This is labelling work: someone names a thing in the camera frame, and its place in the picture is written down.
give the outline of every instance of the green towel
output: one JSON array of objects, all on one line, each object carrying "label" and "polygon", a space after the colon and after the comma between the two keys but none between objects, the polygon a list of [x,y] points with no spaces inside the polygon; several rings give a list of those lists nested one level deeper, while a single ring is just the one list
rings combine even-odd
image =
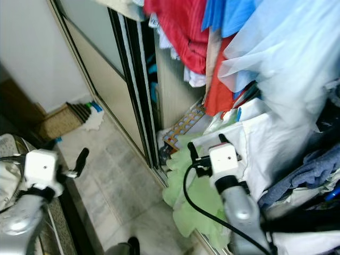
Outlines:
[{"label": "green towel", "polygon": [[[221,251],[230,241],[230,232],[221,224],[193,209],[186,201],[182,191],[185,171],[191,165],[190,152],[186,145],[201,135],[187,134],[178,138],[182,149],[172,154],[171,159],[167,161],[167,166],[172,171],[168,174],[168,187],[163,191],[163,199],[171,207],[176,204],[173,217],[183,236],[188,237],[192,231],[197,229],[208,237],[210,244],[215,249]],[[210,186],[208,177],[195,177],[188,189],[188,194],[196,205],[225,220],[222,201],[217,190]]]}]

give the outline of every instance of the sliding wardrobe door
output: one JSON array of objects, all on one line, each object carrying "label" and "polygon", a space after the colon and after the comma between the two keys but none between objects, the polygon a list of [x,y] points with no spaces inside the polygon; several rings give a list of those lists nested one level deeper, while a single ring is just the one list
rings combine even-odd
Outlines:
[{"label": "sliding wardrobe door", "polygon": [[146,146],[133,105],[133,89],[126,82],[108,9],[92,0],[57,1],[74,45],[94,90],[136,147],[145,156]]}]

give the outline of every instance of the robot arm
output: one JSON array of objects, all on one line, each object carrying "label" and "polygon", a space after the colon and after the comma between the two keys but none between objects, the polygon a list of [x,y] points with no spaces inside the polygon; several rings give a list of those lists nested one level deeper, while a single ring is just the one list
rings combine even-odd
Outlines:
[{"label": "robot arm", "polygon": [[78,177],[89,150],[83,149],[73,171],[57,175],[57,153],[33,150],[26,155],[24,174],[28,190],[8,210],[0,214],[0,255],[34,254],[35,240],[40,233],[45,207],[63,193],[60,182],[66,176]]},{"label": "robot arm", "polygon": [[[257,203],[249,194],[245,182],[237,180],[238,159],[235,148],[221,137],[221,144],[209,149],[209,156],[199,158],[192,143],[191,151],[193,167],[198,176],[209,175],[210,184],[215,186],[221,196],[224,212],[228,222],[239,231],[260,244],[270,254],[269,243],[260,227],[260,211]],[[263,255],[254,244],[238,234],[232,234],[232,249],[238,255]]]}]

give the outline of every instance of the black object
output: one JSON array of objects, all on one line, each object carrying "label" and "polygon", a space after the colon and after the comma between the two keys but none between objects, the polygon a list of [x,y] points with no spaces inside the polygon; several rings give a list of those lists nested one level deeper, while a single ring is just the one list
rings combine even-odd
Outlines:
[{"label": "black object", "polygon": [[317,126],[321,132],[340,126],[340,85],[329,91],[328,99],[322,110]]},{"label": "black object", "polygon": [[302,233],[340,230],[340,207],[327,210],[300,210],[264,225],[273,232]]},{"label": "black object", "polygon": [[227,139],[227,137],[225,137],[225,135],[223,134],[219,134],[218,135],[218,138],[221,142],[227,142],[227,143],[230,143],[229,140]]},{"label": "black object", "polygon": [[73,114],[77,116],[77,118],[82,122],[85,123],[86,120],[90,117],[91,115],[91,109],[87,107],[86,105],[83,104],[70,104],[67,103],[67,106],[71,109]]},{"label": "black object", "polygon": [[259,248],[259,250],[261,250],[264,254],[266,255],[272,255],[271,253],[269,253],[269,251],[267,251],[261,244],[259,244],[258,242],[256,242],[253,238],[251,238],[250,236],[248,236],[247,234],[245,234],[244,232],[240,231],[238,228],[232,226],[231,224],[225,222],[224,220],[221,220],[220,218],[216,217],[215,215],[212,215],[210,213],[208,213],[207,211],[204,211],[202,208],[200,208],[199,206],[197,206],[189,197],[188,192],[186,190],[186,179],[188,178],[188,174],[190,172],[190,170],[194,168],[193,165],[190,165],[184,175],[184,180],[183,180],[183,192],[184,192],[184,196],[186,198],[186,200],[188,201],[188,203],[198,212],[200,212],[201,214],[207,216],[208,218],[216,221],[217,223],[220,223],[221,225],[225,226],[226,228],[230,229],[231,231],[233,231],[234,233],[236,233],[237,235],[243,237],[244,239],[246,239],[248,242],[252,243],[253,245],[255,245],[257,248]]},{"label": "black object", "polygon": [[136,237],[130,237],[127,243],[131,245],[133,249],[133,253],[131,255],[140,255],[139,241]]},{"label": "black object", "polygon": [[89,155],[89,149],[88,148],[83,148],[81,153],[79,154],[78,158],[76,159],[75,162],[75,168],[73,171],[77,172],[77,177],[81,175],[81,172],[83,172],[83,169],[86,164],[86,158]]},{"label": "black object", "polygon": [[20,192],[20,194],[18,195],[18,198],[23,196],[23,195],[36,195],[36,196],[45,198],[49,203],[51,203],[51,201],[52,201],[52,199],[55,195],[55,191],[50,187],[46,187],[43,190],[32,187],[32,188],[29,188],[26,191]]},{"label": "black object", "polygon": [[26,159],[26,154],[21,154],[21,155],[17,155],[17,156],[8,156],[8,157],[1,157],[0,161],[14,161],[14,162],[18,162],[20,165],[22,165],[22,168],[25,167],[25,159]]},{"label": "black object", "polygon": [[192,167],[195,168],[198,177],[213,175],[213,170],[211,169],[211,162],[209,156],[198,157],[195,145],[192,142],[188,143],[188,149],[190,151],[190,157],[192,161]]},{"label": "black object", "polygon": [[218,179],[215,182],[215,187],[218,191],[218,194],[221,194],[226,189],[234,187],[234,186],[240,186],[235,175],[223,176],[222,178]]},{"label": "black object", "polygon": [[173,148],[167,143],[164,143],[164,146],[159,149],[158,157],[161,166],[165,166],[166,161],[171,158],[170,155],[172,150]]}]

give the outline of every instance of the white fabric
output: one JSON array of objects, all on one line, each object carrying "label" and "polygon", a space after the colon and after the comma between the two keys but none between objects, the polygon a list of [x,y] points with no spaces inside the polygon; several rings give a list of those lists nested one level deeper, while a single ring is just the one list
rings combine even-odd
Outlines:
[{"label": "white fabric", "polygon": [[191,71],[186,66],[184,67],[184,81],[189,82],[193,88],[203,87],[206,84],[206,76]]},{"label": "white fabric", "polygon": [[179,54],[177,53],[174,47],[170,48],[170,57],[173,60],[181,60],[181,57],[179,56]]},{"label": "white fabric", "polygon": [[338,0],[264,0],[224,50],[218,72],[232,91],[231,75],[259,73],[266,104],[286,123],[313,125],[325,102],[325,83],[338,77]]},{"label": "white fabric", "polygon": [[266,209],[267,219],[275,219],[281,217],[300,205],[304,204],[308,200],[315,197],[320,193],[321,188],[308,189],[308,188],[296,188],[292,194],[286,199],[276,201],[268,209]]},{"label": "white fabric", "polygon": [[158,28],[159,27],[159,22],[158,22],[158,18],[157,18],[156,13],[154,13],[154,12],[151,13],[148,25],[151,28]]},{"label": "white fabric", "polygon": [[246,102],[238,108],[241,111],[241,116],[239,121],[246,121],[268,110],[266,104],[259,98],[254,98],[253,100]]},{"label": "white fabric", "polygon": [[[161,26],[157,27],[157,33],[159,34],[159,48],[170,49],[170,57],[173,60],[180,60],[180,56],[174,46],[172,46]],[[184,81],[187,81],[193,88],[203,87],[206,84],[206,76],[204,74],[195,73],[185,66]]]},{"label": "white fabric", "polygon": [[340,245],[340,231],[274,233],[278,255],[317,255]]},{"label": "white fabric", "polygon": [[12,204],[20,179],[20,170],[16,165],[0,161],[0,210]]},{"label": "white fabric", "polygon": [[160,49],[169,49],[173,48],[171,42],[167,38],[167,36],[164,33],[164,30],[161,26],[157,28],[157,33],[159,34],[159,48]]},{"label": "white fabric", "polygon": [[91,115],[86,120],[86,122],[79,127],[79,129],[83,129],[86,131],[99,130],[100,125],[103,122],[105,112],[103,110],[97,112],[97,110],[93,106],[91,106],[90,109]]},{"label": "white fabric", "polygon": [[336,183],[340,180],[340,168],[335,171],[334,173],[332,173],[329,178],[327,178],[326,183],[322,186],[322,191],[321,193],[327,193],[332,191],[335,186]]},{"label": "white fabric", "polygon": [[13,156],[19,153],[15,139],[11,134],[3,134],[0,136],[0,157]]},{"label": "white fabric", "polygon": [[237,172],[231,174],[247,181],[251,195],[258,200],[278,174],[290,170],[300,159],[310,128],[287,126],[273,112],[263,113],[194,139],[195,146],[203,148],[199,156],[208,155],[209,147],[220,143],[220,133],[242,156]]}]

